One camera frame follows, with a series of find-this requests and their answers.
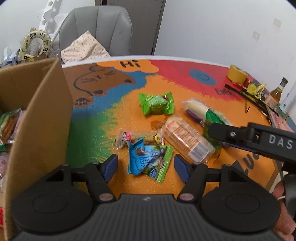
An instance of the orange cloud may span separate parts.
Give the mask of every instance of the orange cloud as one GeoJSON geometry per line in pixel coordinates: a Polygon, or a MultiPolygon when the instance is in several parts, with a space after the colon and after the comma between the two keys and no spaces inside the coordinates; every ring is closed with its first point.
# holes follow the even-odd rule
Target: orange cloud
{"type": "Polygon", "coordinates": [[[151,64],[148,59],[132,59],[132,60],[113,60],[107,62],[98,62],[99,66],[102,67],[114,67],[117,70],[124,72],[135,72],[142,71],[144,73],[157,73],[159,68],[151,64]]]}

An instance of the gray door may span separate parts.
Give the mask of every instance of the gray door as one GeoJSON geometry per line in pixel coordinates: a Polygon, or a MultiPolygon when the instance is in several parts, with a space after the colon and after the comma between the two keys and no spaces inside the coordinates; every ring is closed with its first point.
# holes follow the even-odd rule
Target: gray door
{"type": "Polygon", "coordinates": [[[108,0],[125,7],[133,25],[130,55],[151,55],[163,0],[108,0]]]}

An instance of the ribbed black surface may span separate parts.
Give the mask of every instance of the ribbed black surface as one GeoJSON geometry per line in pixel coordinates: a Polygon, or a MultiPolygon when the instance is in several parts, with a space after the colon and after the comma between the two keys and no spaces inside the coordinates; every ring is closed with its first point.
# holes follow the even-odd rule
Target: ribbed black surface
{"type": "Polygon", "coordinates": [[[281,239],[272,231],[247,236],[229,234],[216,229],[203,220],[193,205],[181,204],[169,194],[123,194],[114,203],[100,205],[85,224],[72,231],[54,236],[37,236],[21,232],[14,240],[273,241],[281,239]]]}

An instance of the tape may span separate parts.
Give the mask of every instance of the tape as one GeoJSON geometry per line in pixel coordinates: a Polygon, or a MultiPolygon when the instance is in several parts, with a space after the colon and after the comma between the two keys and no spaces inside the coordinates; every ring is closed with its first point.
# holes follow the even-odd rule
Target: tape
{"type": "Polygon", "coordinates": [[[226,77],[234,83],[243,85],[246,78],[248,77],[248,73],[236,67],[235,65],[231,65],[226,77]]]}

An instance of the white wall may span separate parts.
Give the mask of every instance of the white wall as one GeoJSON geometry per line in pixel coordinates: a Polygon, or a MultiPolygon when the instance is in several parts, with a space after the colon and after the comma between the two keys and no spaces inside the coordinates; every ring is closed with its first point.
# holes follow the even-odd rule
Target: white wall
{"type": "MultiPolygon", "coordinates": [[[[166,0],[155,55],[235,64],[268,90],[286,77],[283,100],[296,80],[296,9],[286,0],[166,0]]],[[[296,121],[296,106],[290,115],[296,121]]]]}
{"type": "MultiPolygon", "coordinates": [[[[94,6],[95,0],[60,0],[58,14],[69,13],[72,9],[94,6]]],[[[38,28],[40,20],[37,12],[45,8],[48,0],[6,0],[0,6],[0,63],[3,61],[6,47],[12,52],[20,48],[20,40],[31,27],[38,28]]]]}

